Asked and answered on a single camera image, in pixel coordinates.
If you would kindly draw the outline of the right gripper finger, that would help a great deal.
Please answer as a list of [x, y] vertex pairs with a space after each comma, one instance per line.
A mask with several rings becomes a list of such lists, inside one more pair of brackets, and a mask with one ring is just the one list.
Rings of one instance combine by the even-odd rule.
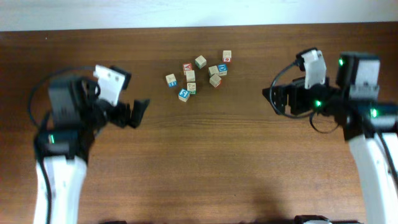
[[280, 98], [280, 86], [265, 88], [262, 90], [262, 95], [267, 100], [278, 100]]
[[278, 94], [268, 95], [268, 100], [277, 115], [282, 115], [285, 112], [284, 101], [280, 100]]

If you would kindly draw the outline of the blue D block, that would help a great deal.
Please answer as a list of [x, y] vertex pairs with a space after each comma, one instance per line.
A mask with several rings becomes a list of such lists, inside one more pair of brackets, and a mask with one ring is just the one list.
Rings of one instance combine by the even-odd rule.
[[226, 66], [226, 64], [219, 64], [217, 65], [218, 67], [218, 75], [219, 76], [225, 76], [228, 73], [228, 68]]

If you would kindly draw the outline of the block with blue T side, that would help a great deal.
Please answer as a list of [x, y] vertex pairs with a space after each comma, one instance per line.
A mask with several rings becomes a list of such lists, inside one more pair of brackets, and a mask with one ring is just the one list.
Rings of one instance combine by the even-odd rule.
[[217, 74], [214, 74], [213, 76], [210, 77], [210, 84], [217, 88], [221, 84], [221, 77]]

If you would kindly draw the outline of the block 5 with green side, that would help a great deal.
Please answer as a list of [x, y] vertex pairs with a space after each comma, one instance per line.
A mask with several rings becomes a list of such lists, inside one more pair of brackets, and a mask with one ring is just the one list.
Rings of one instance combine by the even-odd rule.
[[219, 74], [218, 66], [214, 65], [208, 67], [208, 73], [210, 77], [212, 77], [213, 75], [218, 75]]

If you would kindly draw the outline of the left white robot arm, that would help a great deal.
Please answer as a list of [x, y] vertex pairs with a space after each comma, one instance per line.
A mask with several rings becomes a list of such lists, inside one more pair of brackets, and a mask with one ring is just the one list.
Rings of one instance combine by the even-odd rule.
[[49, 85], [52, 109], [34, 138], [37, 200], [34, 223], [76, 223], [90, 148], [108, 123], [137, 128], [149, 100], [133, 105], [101, 99], [96, 82], [78, 77]]

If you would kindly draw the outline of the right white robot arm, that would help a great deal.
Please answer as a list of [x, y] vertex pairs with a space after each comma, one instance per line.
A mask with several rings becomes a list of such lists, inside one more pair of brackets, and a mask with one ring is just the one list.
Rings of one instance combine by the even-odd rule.
[[397, 105], [378, 100], [380, 65], [377, 55], [343, 52], [332, 87], [322, 52], [304, 50], [262, 95], [290, 119], [333, 117], [356, 163], [368, 223], [397, 223]]

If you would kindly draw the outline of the block Y with blue side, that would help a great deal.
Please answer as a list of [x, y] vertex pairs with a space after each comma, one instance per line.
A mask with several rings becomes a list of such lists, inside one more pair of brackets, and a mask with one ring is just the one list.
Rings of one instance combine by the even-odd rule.
[[177, 79], [173, 73], [170, 75], [166, 75], [165, 79], [167, 81], [168, 87], [171, 88], [171, 87], [177, 86]]

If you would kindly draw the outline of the blue 5 block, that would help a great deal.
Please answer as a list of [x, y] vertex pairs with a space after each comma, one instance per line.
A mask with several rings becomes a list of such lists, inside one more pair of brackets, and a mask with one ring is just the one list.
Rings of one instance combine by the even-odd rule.
[[180, 92], [178, 93], [179, 100], [183, 102], [187, 102], [189, 97], [190, 97], [190, 92], [186, 89], [181, 89]]

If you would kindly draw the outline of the block with animal drawing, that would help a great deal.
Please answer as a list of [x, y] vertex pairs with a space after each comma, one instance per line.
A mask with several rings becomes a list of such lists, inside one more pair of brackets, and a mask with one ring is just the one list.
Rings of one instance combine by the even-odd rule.
[[187, 91], [191, 94], [191, 95], [196, 95], [197, 93], [197, 84], [195, 82], [189, 82], [187, 83]]

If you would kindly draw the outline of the block Z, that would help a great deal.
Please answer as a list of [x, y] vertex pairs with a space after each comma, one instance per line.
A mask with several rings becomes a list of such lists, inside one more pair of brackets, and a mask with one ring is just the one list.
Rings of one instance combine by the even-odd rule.
[[187, 83], [195, 82], [195, 80], [196, 80], [194, 70], [185, 71], [185, 76], [186, 76]]

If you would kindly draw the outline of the red A block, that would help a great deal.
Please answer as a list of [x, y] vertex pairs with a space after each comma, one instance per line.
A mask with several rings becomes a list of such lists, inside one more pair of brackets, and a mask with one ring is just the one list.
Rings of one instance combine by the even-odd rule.
[[187, 71], [193, 70], [191, 63], [184, 63], [183, 64], [183, 74], [186, 75]]

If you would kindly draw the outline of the block with red bottom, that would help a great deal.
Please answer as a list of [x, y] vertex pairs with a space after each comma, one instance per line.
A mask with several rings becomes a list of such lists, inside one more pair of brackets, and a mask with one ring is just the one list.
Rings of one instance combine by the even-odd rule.
[[230, 63], [232, 58], [232, 53], [230, 50], [223, 51], [223, 62]]

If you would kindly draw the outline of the block I with green R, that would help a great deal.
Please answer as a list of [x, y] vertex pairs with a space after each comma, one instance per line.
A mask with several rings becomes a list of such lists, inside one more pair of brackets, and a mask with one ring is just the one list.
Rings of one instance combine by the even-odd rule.
[[206, 59], [204, 56], [200, 55], [195, 59], [195, 65], [199, 68], [202, 69], [206, 65]]

